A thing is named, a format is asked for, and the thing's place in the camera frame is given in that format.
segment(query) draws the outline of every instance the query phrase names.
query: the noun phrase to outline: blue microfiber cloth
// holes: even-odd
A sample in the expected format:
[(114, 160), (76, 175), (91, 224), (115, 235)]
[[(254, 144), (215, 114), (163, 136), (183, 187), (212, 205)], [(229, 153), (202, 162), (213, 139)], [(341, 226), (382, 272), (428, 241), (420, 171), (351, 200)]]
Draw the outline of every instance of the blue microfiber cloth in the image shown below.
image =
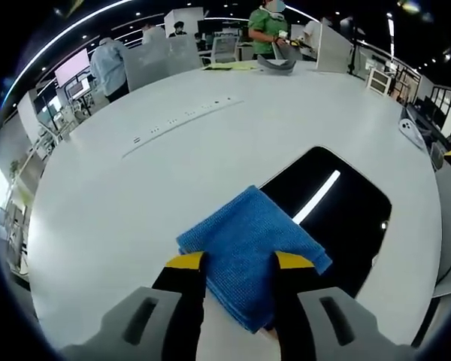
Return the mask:
[(332, 263), (324, 248), (252, 186), (177, 238), (181, 253), (207, 252), (207, 286), (252, 333), (274, 318), (271, 255), (310, 260), (319, 274)]

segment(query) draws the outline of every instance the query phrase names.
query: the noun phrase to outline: table surface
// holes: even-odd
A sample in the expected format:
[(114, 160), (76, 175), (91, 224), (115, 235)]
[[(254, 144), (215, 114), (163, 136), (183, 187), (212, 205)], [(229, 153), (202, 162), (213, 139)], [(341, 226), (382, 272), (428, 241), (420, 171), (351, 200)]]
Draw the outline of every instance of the table surface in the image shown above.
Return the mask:
[[(392, 203), (357, 299), (385, 336), (411, 343), (440, 258), (440, 202), (428, 154), (398, 131), (398, 103), (354, 77), (310, 67), (299, 62), (288, 77), (258, 69), (175, 75), (100, 110), (59, 144), (29, 229), (32, 296), (53, 346), (96, 334), (107, 311), (151, 286), (177, 255), (178, 235), (316, 145), (345, 159)], [(244, 102), (122, 158), (141, 129), (224, 96)], [(277, 342), (242, 329), (208, 291), (204, 312), (198, 360), (279, 359)]]

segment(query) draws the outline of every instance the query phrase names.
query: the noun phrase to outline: green shirt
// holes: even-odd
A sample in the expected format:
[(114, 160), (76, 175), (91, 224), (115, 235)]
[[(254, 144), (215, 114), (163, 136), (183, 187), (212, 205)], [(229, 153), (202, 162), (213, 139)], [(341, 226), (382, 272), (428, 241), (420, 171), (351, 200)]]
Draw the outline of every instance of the green shirt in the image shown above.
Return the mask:
[[(279, 36), (281, 30), (287, 32), (287, 22), (274, 19), (267, 11), (257, 9), (250, 15), (249, 29), (258, 30), (266, 35)], [(256, 54), (270, 54), (274, 52), (272, 43), (265, 43), (264, 41), (255, 40), (253, 47)]]

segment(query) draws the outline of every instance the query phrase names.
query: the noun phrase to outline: power outlet strip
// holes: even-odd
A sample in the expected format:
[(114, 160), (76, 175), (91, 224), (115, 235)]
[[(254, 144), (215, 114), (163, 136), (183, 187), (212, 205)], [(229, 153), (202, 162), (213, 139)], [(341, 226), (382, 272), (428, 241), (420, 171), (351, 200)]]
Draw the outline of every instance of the power outlet strip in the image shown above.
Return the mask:
[(170, 117), (167, 120), (162, 120), (157, 126), (153, 128), (145, 129), (135, 136), (131, 142), (126, 145), (126, 149), (123, 152), (122, 158), (125, 158), (130, 153), (134, 152), (143, 145), (151, 142), (152, 140), (182, 126), (188, 122), (196, 120), (200, 117), (213, 113), (215, 111), (220, 111), (224, 108), (230, 107), (232, 105), (240, 104), (244, 102), (243, 100), (235, 99), (231, 96), (225, 96), (222, 98), (214, 99), (212, 102), (203, 104), (197, 108), (189, 109), (188, 111), (183, 111), (179, 113), (176, 117)]

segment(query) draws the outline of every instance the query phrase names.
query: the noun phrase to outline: face mask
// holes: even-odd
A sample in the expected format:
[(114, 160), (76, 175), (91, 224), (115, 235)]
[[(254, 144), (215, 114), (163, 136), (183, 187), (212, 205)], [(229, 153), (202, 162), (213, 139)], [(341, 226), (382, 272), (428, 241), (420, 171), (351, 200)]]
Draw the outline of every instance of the face mask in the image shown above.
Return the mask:
[(282, 0), (272, 0), (266, 4), (265, 8), (273, 13), (282, 13), (286, 9), (286, 4)]

